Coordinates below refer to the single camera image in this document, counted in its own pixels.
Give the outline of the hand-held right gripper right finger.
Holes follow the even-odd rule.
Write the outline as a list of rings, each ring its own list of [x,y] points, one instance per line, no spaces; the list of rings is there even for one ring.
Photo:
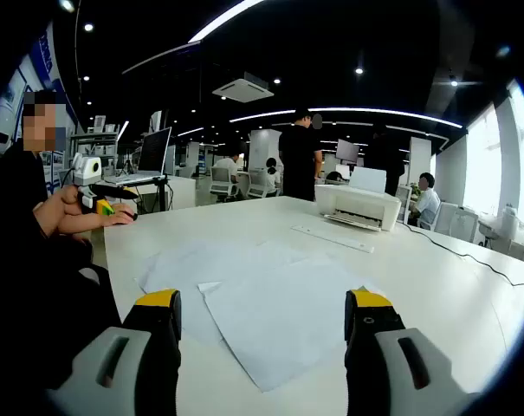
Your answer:
[[[450,359],[380,294],[346,292],[345,341],[348,415],[460,415],[479,397],[462,390]]]

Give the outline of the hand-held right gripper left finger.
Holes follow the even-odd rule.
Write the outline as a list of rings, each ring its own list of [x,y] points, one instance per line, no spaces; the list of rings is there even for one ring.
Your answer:
[[[105,329],[78,353],[72,373],[46,396],[60,415],[175,415],[181,364],[177,289],[146,294],[121,328]]]

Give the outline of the person's left hand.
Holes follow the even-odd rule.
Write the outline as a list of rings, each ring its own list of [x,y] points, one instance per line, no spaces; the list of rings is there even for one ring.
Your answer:
[[[54,195],[49,197],[48,203],[57,212],[65,215],[81,215],[82,209],[78,199],[78,187],[75,185],[65,185]]]

